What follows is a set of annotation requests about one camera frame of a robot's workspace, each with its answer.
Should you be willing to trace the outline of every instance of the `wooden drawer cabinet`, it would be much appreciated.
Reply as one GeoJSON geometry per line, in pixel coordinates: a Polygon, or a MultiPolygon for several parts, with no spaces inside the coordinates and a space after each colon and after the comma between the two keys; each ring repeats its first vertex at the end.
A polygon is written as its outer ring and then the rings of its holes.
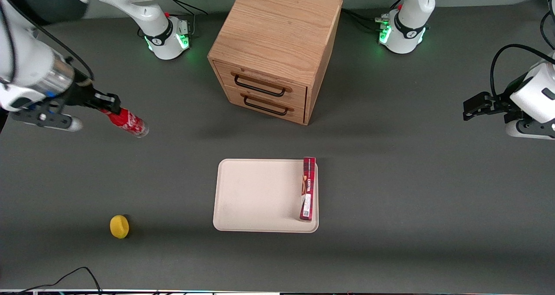
{"type": "Polygon", "coordinates": [[[307,125],[343,0],[236,0],[208,60],[228,100],[307,125]]]}

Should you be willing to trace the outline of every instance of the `table surface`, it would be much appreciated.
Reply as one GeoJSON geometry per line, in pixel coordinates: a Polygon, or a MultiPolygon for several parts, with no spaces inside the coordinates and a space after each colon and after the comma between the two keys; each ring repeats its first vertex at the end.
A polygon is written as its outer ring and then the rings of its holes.
{"type": "MultiPolygon", "coordinates": [[[[226,100],[206,59],[225,16],[199,18],[192,49],[166,62],[129,18],[50,27],[150,134],[85,108],[67,110],[85,123],[78,133],[8,121],[0,288],[89,266],[105,289],[552,294],[555,143],[508,137],[501,115],[462,120],[501,46],[549,51],[546,11],[540,0],[438,8],[405,56],[342,16],[308,127],[226,100]],[[307,155],[320,169],[315,233],[212,226],[222,159],[307,155]],[[111,237],[116,214],[131,217],[129,239],[111,237]]],[[[506,52],[499,90],[536,60],[506,52]]],[[[58,286],[94,287],[86,273],[58,286]]]]}

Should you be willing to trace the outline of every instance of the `yellow sponge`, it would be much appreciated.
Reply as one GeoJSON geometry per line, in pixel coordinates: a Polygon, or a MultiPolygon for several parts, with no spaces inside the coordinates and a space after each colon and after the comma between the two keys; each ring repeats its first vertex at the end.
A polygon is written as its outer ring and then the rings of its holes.
{"type": "Polygon", "coordinates": [[[129,234],[129,222],[127,218],[122,215],[113,216],[110,220],[110,232],[111,235],[118,239],[125,238],[127,234],[129,234]]]}

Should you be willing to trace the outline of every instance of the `plastic tray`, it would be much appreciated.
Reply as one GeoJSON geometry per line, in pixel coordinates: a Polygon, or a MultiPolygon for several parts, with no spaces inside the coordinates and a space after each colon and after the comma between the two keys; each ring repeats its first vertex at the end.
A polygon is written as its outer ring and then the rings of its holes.
{"type": "Polygon", "coordinates": [[[303,159],[224,159],[218,166],[214,227],[220,231],[312,233],[318,228],[318,165],[313,220],[300,220],[303,159]]]}

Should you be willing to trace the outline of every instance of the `black metal handle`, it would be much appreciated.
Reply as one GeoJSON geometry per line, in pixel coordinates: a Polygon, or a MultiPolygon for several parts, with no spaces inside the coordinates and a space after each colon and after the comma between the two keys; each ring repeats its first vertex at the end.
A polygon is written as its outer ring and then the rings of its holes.
{"type": "Polygon", "coordinates": [[[264,89],[256,88],[252,85],[248,85],[248,84],[245,84],[245,83],[240,83],[240,82],[237,81],[237,79],[239,79],[239,75],[235,75],[235,84],[236,85],[238,85],[240,87],[243,87],[243,88],[251,89],[251,90],[254,90],[254,91],[262,92],[265,95],[271,95],[272,97],[278,97],[279,98],[279,97],[283,97],[283,95],[285,94],[285,88],[283,88],[280,93],[275,93],[275,92],[271,92],[271,91],[266,91],[264,89]]]}
{"type": "Polygon", "coordinates": [[[285,111],[274,111],[273,109],[265,108],[265,107],[254,105],[252,103],[247,102],[248,97],[246,95],[244,95],[243,97],[244,97],[243,103],[246,106],[254,107],[255,109],[261,109],[262,111],[267,111],[268,113],[276,114],[279,116],[285,116],[287,114],[287,111],[289,110],[288,108],[285,108],[285,111]]]}

